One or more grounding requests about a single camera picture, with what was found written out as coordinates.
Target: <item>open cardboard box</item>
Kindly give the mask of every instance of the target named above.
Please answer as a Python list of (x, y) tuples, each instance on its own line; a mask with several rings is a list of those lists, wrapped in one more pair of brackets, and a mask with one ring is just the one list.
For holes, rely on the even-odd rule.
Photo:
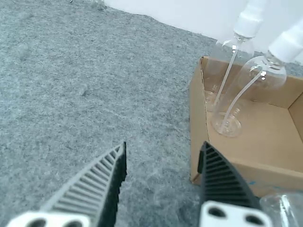
[[(213, 129), (212, 113), (206, 111), (204, 91), (211, 90), (212, 82), (203, 76), (207, 60), (201, 58), (190, 83), (191, 181), (201, 182), (197, 166), (206, 140), (238, 169), (256, 196), (303, 191), (303, 79), (287, 77), (282, 88), (266, 94), (270, 104), (249, 101), (253, 117), (241, 122), (239, 137), (227, 138)], [(231, 71), (227, 84), (236, 71)]]

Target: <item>white pump head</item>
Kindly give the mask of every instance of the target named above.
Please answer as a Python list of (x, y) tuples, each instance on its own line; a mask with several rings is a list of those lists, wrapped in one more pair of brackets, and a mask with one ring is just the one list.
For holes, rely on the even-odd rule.
[(303, 18), (284, 31), (268, 50), (283, 62), (291, 62), (303, 50)]
[(263, 12), (268, 0), (250, 0), (240, 13), (233, 31), (246, 38), (256, 36), (263, 22)]

